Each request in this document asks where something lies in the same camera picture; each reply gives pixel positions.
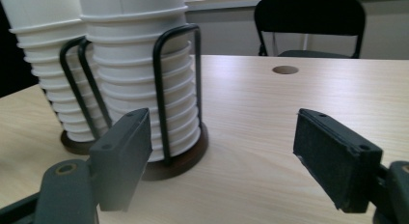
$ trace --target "table surface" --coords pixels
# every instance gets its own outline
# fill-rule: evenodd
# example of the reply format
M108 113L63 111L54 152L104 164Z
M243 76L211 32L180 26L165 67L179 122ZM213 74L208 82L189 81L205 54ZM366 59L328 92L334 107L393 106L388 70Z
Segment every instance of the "table surface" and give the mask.
M294 66L295 74L278 74ZM193 169L140 182L129 212L101 223L371 223L336 210L292 154L297 111L332 116L409 160L409 61L203 56L209 148ZM38 86L0 99L0 207L37 192L43 172L65 159L62 128Z

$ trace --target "chair backrest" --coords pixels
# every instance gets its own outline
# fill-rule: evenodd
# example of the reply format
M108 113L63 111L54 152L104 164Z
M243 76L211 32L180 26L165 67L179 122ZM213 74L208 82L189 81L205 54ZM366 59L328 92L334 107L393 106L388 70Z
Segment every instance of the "chair backrest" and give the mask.
M359 58L366 14L357 0L261 0L254 19L264 47L261 32L357 36Z

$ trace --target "black chair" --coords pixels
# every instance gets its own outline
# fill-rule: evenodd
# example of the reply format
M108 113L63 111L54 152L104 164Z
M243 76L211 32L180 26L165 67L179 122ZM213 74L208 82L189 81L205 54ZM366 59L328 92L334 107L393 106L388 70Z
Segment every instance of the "black chair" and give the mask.
M356 36L352 56L310 50L289 50L280 57L359 58L366 14L357 0L261 0L254 19L261 42L259 56L267 56L262 32Z

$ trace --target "stack of white cups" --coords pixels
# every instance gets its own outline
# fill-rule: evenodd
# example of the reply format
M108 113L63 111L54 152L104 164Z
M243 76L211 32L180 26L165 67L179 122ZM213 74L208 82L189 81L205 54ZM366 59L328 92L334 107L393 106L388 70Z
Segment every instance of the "stack of white cups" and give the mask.
M79 18L79 0L1 0L10 30L16 34L18 46L31 63L32 74L40 80L46 97L58 114L68 139L73 142L93 141L94 137L65 77L59 62L61 47L68 41L86 35L86 25ZM92 58L92 48L87 55ZM77 48L68 52L67 61L96 126L102 134L107 130L92 90L81 69ZM96 63L90 61L96 71Z
M80 0L80 4L113 123L129 111L148 107L153 147L150 162L163 159L152 51L160 35L186 24L184 0ZM181 36L170 40L162 51L172 156L193 147L201 134L190 47L188 38Z

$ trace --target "gray wall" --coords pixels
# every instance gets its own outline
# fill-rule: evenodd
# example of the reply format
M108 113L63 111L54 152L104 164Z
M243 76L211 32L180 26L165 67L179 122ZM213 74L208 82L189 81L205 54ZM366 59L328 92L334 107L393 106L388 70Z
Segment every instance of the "gray wall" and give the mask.
M361 58L409 60L409 0L361 0L367 12L367 27ZM253 20L254 7L192 11L188 22L202 30L203 54L258 54L259 38ZM266 34L271 42L271 35ZM301 48L304 35L277 35L279 51ZM309 36L309 49L352 53L354 39ZM271 44L269 54L273 55Z

